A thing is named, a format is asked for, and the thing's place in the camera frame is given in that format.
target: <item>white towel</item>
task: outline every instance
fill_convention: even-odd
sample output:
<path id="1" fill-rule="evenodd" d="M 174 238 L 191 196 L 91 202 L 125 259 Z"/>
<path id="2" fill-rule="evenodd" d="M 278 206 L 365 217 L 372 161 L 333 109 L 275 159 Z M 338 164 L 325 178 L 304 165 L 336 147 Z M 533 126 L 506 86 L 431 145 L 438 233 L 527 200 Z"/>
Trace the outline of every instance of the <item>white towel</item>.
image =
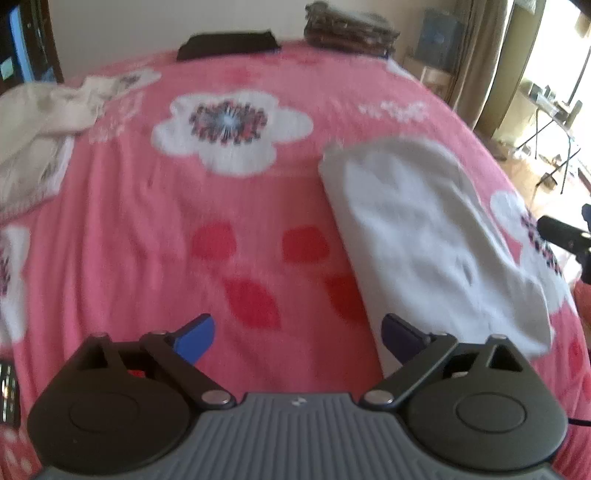
<path id="1" fill-rule="evenodd" d="M 58 194 L 71 134 L 94 125 L 104 103 L 125 86 L 117 78 L 88 77 L 79 89 L 26 83 L 0 97 L 0 222 Z"/>
<path id="2" fill-rule="evenodd" d="M 549 350 L 543 291 L 515 265 L 451 152 L 386 138 L 331 150 L 319 170 L 385 375 L 399 366 L 381 342 L 389 312 L 463 342 L 503 333 L 528 357 Z"/>
<path id="3" fill-rule="evenodd" d="M 0 165 L 36 137 L 82 132 L 95 124 L 106 100 L 124 87 L 117 78 L 88 77 L 72 89 L 55 83 L 24 83 L 0 96 Z"/>

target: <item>white wall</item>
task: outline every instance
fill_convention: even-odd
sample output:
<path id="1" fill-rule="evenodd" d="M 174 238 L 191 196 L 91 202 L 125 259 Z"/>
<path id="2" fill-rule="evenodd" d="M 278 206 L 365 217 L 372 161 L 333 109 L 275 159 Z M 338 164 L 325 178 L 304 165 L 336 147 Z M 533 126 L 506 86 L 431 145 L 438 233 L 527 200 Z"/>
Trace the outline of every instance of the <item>white wall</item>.
<path id="1" fill-rule="evenodd" d="M 159 50 L 176 49 L 208 31 L 272 29 L 301 38 L 307 0 L 49 0 L 57 51 L 67 77 Z M 418 41 L 423 11 L 452 10 L 456 0 L 335 0 L 337 7 L 373 11 L 402 34 L 397 58 Z"/>

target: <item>flower pattern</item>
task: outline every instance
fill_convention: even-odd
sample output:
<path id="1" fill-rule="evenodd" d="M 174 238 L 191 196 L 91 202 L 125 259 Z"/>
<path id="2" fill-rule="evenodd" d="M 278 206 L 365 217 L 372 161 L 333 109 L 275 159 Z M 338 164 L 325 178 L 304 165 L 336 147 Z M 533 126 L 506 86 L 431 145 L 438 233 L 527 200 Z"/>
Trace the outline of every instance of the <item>flower pattern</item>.
<path id="1" fill-rule="evenodd" d="M 226 145 L 250 143 L 261 139 L 261 131 L 267 125 L 267 115 L 261 109 L 226 100 L 214 105 L 201 104 L 189 118 L 193 135 L 210 143 L 220 141 Z"/>
<path id="2" fill-rule="evenodd" d="M 10 272 L 8 271 L 9 258 L 5 254 L 4 246 L 0 245 L 0 297 L 6 297 L 8 284 L 10 283 Z"/>
<path id="3" fill-rule="evenodd" d="M 162 74 L 153 69 L 139 69 L 120 75 L 118 78 L 123 87 L 119 94 L 122 96 L 130 90 L 138 90 L 156 83 L 162 78 Z"/>
<path id="4" fill-rule="evenodd" d="M 523 199 L 515 192 L 495 192 L 491 197 L 491 211 L 499 226 L 521 244 L 519 266 L 539 282 L 548 313 L 557 313 L 565 301 L 576 312 L 554 253 L 540 237 L 535 219 Z"/>
<path id="5" fill-rule="evenodd" d="M 89 130 L 89 142 L 107 143 L 119 137 L 131 120 L 141 112 L 143 103 L 143 92 L 130 93 L 110 101 L 105 107 L 104 116 Z"/>
<path id="6" fill-rule="evenodd" d="M 27 289 L 22 269 L 29 252 L 27 228 L 0 231 L 0 346 L 21 341 L 27 331 Z"/>
<path id="7" fill-rule="evenodd" d="M 309 55 L 306 51 L 273 51 L 265 53 L 262 60 L 269 65 L 285 65 L 294 63 L 299 67 L 317 67 L 324 62 L 324 59 L 315 55 Z"/>
<path id="8" fill-rule="evenodd" d="M 172 118 L 157 125 L 152 144 L 167 155 L 198 155 L 220 175 L 250 176 L 277 160 L 276 144 L 308 137 L 310 117 L 265 92 L 242 90 L 225 95 L 197 93 L 177 98 Z"/>
<path id="9" fill-rule="evenodd" d="M 407 124 L 411 121 L 423 122 L 427 117 L 427 105 L 424 102 L 413 102 L 407 106 L 401 106 L 391 100 L 384 100 L 379 106 L 358 105 L 357 109 L 359 113 L 367 115 L 370 118 L 381 119 L 385 115 L 388 115 L 402 124 Z"/>
<path id="10" fill-rule="evenodd" d="M 386 69 L 390 72 L 393 73 L 395 75 L 398 75 L 400 77 L 406 78 L 408 80 L 413 80 L 413 81 L 417 81 L 417 79 L 415 77 L 412 76 L 412 74 L 408 71 L 406 71 L 404 68 L 402 68 L 400 66 L 399 63 L 397 63 L 395 60 L 393 59 L 388 59 L 386 61 Z"/>

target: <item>black microphone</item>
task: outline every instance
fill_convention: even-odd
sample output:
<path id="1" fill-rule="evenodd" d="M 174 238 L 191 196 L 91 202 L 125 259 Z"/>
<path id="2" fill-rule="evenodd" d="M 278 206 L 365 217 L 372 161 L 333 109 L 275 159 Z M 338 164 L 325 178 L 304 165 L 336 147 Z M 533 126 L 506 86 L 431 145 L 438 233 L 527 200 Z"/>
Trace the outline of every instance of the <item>black microphone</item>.
<path id="1" fill-rule="evenodd" d="M 591 248 L 589 232 L 546 215 L 538 220 L 538 232 L 544 240 L 574 255 L 586 253 Z"/>

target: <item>gray base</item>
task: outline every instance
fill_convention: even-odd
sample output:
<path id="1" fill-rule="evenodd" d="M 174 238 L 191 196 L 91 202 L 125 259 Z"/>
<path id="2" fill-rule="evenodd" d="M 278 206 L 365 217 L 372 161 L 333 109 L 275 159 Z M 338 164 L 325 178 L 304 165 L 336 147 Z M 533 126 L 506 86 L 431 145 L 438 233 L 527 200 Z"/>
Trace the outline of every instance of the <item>gray base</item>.
<path id="1" fill-rule="evenodd" d="M 39 480 L 93 479 L 49 467 Z M 113 480 L 433 479 L 558 480 L 546 465 L 481 475 L 429 457 L 389 413 L 356 406 L 347 394 L 250 394 L 238 407 L 201 415 L 171 454 Z"/>

